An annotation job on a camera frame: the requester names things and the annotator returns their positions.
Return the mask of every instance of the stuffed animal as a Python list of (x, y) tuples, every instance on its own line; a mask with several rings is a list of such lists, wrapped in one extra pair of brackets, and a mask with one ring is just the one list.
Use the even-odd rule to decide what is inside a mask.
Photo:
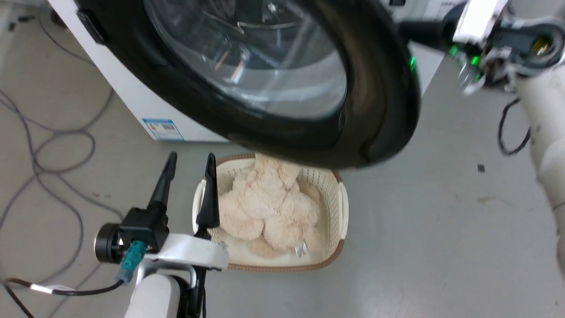
[(232, 190), (219, 198), (220, 227), (251, 241), (250, 249), (265, 258), (293, 252), (303, 242), (309, 252), (319, 251), (320, 193), (306, 182), (297, 182), (300, 170), (256, 154), (254, 167), (242, 170)]

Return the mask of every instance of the green light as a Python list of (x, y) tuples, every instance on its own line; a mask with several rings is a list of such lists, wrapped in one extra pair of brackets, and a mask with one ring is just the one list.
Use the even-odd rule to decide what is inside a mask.
[(459, 51), (459, 49), (457, 48), (457, 46), (452, 46), (451, 49), (449, 49), (449, 54), (451, 54), (452, 57), (457, 55), (457, 52)]
[(410, 59), (410, 70), (412, 72), (416, 71), (416, 58), (415, 57), (412, 57)]
[(479, 57), (472, 57), (471, 58), (471, 65), (477, 66), (481, 63), (481, 59)]

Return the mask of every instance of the concrete floor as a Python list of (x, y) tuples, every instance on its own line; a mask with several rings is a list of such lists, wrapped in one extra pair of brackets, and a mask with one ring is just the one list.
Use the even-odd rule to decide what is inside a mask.
[[(46, 26), (62, 45), (84, 54), (70, 33)], [(28, 116), (56, 128), (77, 127), (102, 106), (109, 86), (99, 72), (55, 47), (37, 21), (16, 27), (0, 76), (5, 91)], [(416, 135), (393, 160), (342, 173), (350, 223), (341, 256), (329, 267), (300, 274), (226, 271), (207, 280), (209, 317), (562, 318), (565, 290), (555, 262), (555, 227), (536, 185), (528, 149), (503, 157), (496, 128), (510, 96), (462, 97), (457, 70), (443, 63), (423, 101)], [(517, 144), (527, 122), (519, 109), (508, 116), (505, 137)], [(124, 213), (144, 206), (168, 152), (179, 153), (169, 200), (169, 227), (191, 232), (193, 192), (208, 152), (246, 152), (233, 144), (152, 141), (118, 97), (90, 131), (96, 153), (65, 174), (80, 191)], [(49, 136), (32, 127), (34, 144)], [(20, 122), (0, 107), (0, 203), (5, 205), (31, 176)], [(68, 166), (89, 150), (69, 137), (40, 155), (48, 166)], [(485, 173), (477, 171), (485, 165)], [(45, 183), (72, 203), (85, 224), (77, 263), (53, 283), (75, 286), (97, 264), (92, 238), (115, 216), (66, 189)], [(77, 219), (34, 183), (18, 200), (0, 232), (2, 276), (40, 280), (70, 257)], [(116, 266), (103, 265), (84, 288), (110, 285)], [(55, 317), (120, 317), (131, 286), (74, 298)], [(37, 317), (58, 296), (20, 290)], [(0, 317), (24, 317), (0, 292)]]

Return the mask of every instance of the beige plastic basket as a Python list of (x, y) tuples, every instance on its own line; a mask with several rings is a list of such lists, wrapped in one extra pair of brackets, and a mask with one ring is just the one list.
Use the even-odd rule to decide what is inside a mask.
[[(255, 154), (230, 156), (217, 160), (216, 175), (218, 179), (218, 194), (228, 192), (232, 188), (235, 176), (255, 164)], [(323, 198), (318, 221), (321, 236), (321, 251), (308, 253), (298, 257), (292, 253), (275, 259), (264, 259), (249, 250), (249, 242), (236, 239), (222, 229), (210, 231), (214, 242), (224, 242), (228, 245), (229, 269), (252, 272), (304, 272), (326, 267), (341, 253), (344, 246), (347, 225), (349, 223), (349, 202), (347, 191), (340, 175), (328, 169), (303, 167), (298, 181), (308, 181), (316, 186)], [(196, 189), (192, 206), (193, 230), (196, 233), (196, 216), (200, 211), (206, 181), (202, 180)]]

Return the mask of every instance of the washing machine door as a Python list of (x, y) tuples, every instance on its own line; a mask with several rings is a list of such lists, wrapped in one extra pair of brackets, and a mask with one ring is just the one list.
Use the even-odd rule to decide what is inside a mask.
[(94, 39), (173, 107), (303, 164), (366, 166), (412, 136), (414, 60), (377, 0), (76, 0)]

